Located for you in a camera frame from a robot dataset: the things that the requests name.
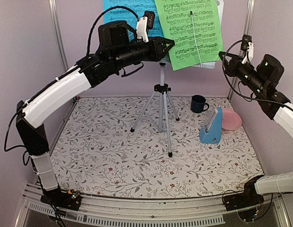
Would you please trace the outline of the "green sheet music page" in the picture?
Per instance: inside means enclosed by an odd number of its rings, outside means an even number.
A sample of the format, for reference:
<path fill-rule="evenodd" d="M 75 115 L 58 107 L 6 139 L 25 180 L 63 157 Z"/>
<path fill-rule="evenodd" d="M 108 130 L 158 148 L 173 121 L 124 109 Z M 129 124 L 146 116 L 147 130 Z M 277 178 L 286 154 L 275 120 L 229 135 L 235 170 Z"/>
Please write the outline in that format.
<path fill-rule="evenodd" d="M 224 50 L 221 23 L 222 0 L 157 0 L 165 38 L 174 40 L 169 51 L 173 70 L 187 67 L 213 69 Z"/>

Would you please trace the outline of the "light blue music stand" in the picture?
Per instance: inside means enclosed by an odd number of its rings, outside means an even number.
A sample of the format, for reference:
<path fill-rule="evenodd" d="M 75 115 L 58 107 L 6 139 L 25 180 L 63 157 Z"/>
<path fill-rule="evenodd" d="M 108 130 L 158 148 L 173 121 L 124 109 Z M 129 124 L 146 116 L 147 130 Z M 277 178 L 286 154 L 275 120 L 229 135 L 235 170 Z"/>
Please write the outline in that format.
<path fill-rule="evenodd" d="M 143 107 L 140 115 L 138 116 L 137 120 L 135 121 L 134 125 L 130 129 L 130 132 L 134 132 L 138 123 L 141 121 L 142 116 L 146 112 L 148 106 L 150 105 L 152 99 L 154 98 L 155 94 L 159 94 L 159 124 L 158 124 L 158 132 L 164 131 L 166 129 L 167 132 L 167 141 L 168 141 L 168 156 L 172 157 L 172 150 L 171 150 L 171 136 L 170 136 L 170 129 L 169 129 L 169 111 L 168 111 L 168 100 L 172 107 L 173 114 L 176 118 L 176 121 L 179 121 L 178 112 L 176 111 L 172 98 L 169 94 L 171 88 L 168 84 L 165 83 L 165 61 L 159 61 L 160 65 L 160 83 L 154 86 L 154 91 L 149 97 L 146 105 Z"/>

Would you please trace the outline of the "blue sheet music page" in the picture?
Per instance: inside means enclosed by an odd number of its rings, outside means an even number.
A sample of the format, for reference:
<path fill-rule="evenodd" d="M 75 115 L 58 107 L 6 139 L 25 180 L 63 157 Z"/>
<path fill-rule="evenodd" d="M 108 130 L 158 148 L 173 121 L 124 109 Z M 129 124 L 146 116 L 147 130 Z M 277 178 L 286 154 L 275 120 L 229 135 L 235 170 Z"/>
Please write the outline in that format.
<path fill-rule="evenodd" d="M 145 11 L 153 11 L 155 13 L 155 21 L 153 29 L 148 31 L 148 37 L 160 36 L 164 37 L 159 15 L 154 0 L 103 0 L 103 10 L 114 6 L 125 6 L 133 10 L 139 18 L 144 15 Z M 131 12 L 125 9 L 114 9 L 104 15 L 104 23 L 125 20 L 131 27 L 136 28 L 137 19 Z"/>

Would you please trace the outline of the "blue metronome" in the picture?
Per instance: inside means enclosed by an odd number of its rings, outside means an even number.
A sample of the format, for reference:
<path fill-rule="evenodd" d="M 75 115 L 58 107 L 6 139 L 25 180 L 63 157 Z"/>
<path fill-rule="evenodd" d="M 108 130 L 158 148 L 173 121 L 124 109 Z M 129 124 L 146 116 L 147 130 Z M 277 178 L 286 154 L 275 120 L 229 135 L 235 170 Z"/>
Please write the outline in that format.
<path fill-rule="evenodd" d="M 222 109 L 215 107 L 201 127 L 199 138 L 203 144 L 219 144 L 222 137 Z"/>

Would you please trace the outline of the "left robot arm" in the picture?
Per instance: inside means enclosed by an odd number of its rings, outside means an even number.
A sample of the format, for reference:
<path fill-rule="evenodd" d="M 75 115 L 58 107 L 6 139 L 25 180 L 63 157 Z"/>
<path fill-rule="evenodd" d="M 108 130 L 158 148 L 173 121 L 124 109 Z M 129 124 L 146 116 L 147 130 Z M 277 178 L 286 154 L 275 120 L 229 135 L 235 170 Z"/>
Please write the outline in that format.
<path fill-rule="evenodd" d="M 144 61 L 159 62 L 174 46 L 174 41 L 148 37 L 153 28 L 155 13 L 145 11 L 131 27 L 125 20 L 112 21 L 98 27 L 99 47 L 95 53 L 87 52 L 74 66 L 46 85 L 26 101 L 20 101 L 12 121 L 36 168 L 36 174 L 54 205 L 62 205 L 65 195 L 59 189 L 49 157 L 44 121 L 65 103 L 94 88 L 111 75 L 126 77 L 125 68 L 143 67 Z"/>

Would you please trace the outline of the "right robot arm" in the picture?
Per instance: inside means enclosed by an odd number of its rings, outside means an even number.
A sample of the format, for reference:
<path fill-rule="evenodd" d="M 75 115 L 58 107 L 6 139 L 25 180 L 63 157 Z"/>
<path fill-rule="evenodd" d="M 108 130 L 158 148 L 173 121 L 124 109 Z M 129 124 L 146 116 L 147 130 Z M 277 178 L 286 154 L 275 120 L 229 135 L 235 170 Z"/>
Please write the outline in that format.
<path fill-rule="evenodd" d="M 236 77 L 247 86 L 255 94 L 253 99 L 266 116 L 280 125 L 293 139 L 293 104 L 276 89 L 284 72 L 280 61 L 266 54 L 254 68 L 235 54 L 219 52 L 219 57 L 224 75 Z M 269 193 L 293 193 L 293 172 L 252 178 L 245 183 L 239 200 L 243 206 L 250 206 L 258 195 Z"/>

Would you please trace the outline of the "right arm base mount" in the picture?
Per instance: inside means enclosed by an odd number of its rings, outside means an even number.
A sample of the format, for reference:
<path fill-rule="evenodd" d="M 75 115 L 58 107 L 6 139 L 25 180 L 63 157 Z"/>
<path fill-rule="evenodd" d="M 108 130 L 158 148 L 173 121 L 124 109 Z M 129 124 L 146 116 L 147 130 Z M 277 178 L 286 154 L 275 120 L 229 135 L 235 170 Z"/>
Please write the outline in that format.
<path fill-rule="evenodd" d="M 248 207 L 253 207 L 249 210 L 238 212 L 239 218 L 244 222 L 253 222 L 258 217 L 259 211 L 264 203 L 262 195 L 247 196 L 244 193 L 237 193 L 222 196 L 222 202 L 227 211 L 240 210 Z"/>

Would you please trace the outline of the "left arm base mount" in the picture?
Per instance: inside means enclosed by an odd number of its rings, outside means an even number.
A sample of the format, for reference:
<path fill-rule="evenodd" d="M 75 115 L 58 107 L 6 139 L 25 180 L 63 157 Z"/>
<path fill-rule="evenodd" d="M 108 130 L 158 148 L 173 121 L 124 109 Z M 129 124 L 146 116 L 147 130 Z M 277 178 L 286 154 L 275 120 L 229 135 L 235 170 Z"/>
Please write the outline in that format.
<path fill-rule="evenodd" d="M 55 208 L 64 208 L 68 210 L 78 211 L 81 205 L 82 197 L 74 190 L 71 193 L 64 192 L 60 187 L 47 191 L 42 189 L 42 197 L 40 201 L 42 203 L 49 204 Z"/>

